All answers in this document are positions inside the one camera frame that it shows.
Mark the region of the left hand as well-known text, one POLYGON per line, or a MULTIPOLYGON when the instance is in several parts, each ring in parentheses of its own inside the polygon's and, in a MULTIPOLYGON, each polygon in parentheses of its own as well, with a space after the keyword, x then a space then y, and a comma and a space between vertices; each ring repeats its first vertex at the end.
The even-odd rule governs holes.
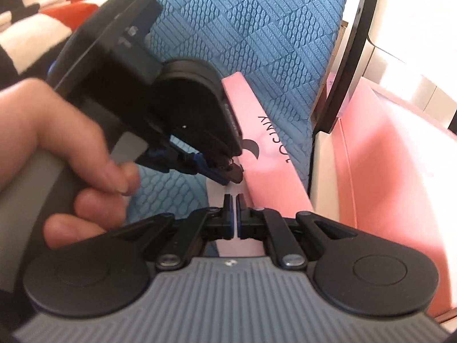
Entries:
POLYGON ((28 78, 1 91, 1 186, 43 149, 66 161, 87 183, 74 214, 53 214, 43 226, 50 248, 99 236, 126 219, 140 185, 133 162, 115 163, 101 127, 63 100, 46 82, 28 78))

